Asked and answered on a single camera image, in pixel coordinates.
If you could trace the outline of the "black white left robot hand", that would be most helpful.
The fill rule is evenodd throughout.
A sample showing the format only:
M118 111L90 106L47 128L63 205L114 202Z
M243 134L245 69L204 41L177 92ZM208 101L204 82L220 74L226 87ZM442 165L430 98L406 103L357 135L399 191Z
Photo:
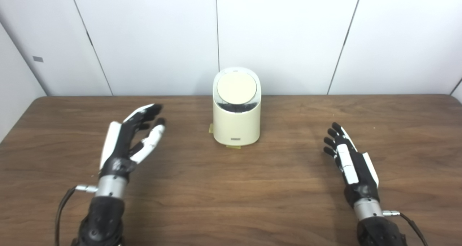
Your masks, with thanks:
M157 147L165 131L165 118L157 118L160 103L132 111L121 123L112 121L100 160L99 178L117 176L129 181L129 174Z

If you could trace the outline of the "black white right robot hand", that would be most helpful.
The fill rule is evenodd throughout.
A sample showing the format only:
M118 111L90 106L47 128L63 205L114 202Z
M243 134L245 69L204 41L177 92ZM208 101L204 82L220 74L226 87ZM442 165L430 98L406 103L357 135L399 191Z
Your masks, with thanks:
M361 199L379 202L378 175L368 153L359 152L347 131L336 122L328 129L328 135L323 140L326 144L323 151L342 174L348 204L353 207Z

